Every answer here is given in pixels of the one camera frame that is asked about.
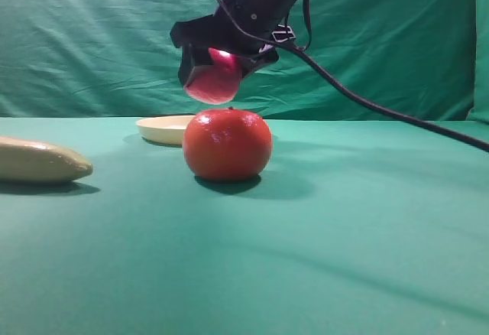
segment green tablecloth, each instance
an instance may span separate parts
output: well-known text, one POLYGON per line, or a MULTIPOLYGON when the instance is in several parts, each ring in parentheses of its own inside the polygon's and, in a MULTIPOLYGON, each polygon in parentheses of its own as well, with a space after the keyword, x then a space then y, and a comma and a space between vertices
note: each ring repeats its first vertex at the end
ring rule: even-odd
POLYGON ((0 334, 489 333, 485 153, 396 122, 270 121, 261 182, 219 188, 134 122, 0 119, 95 165, 78 187, 0 187, 0 334))

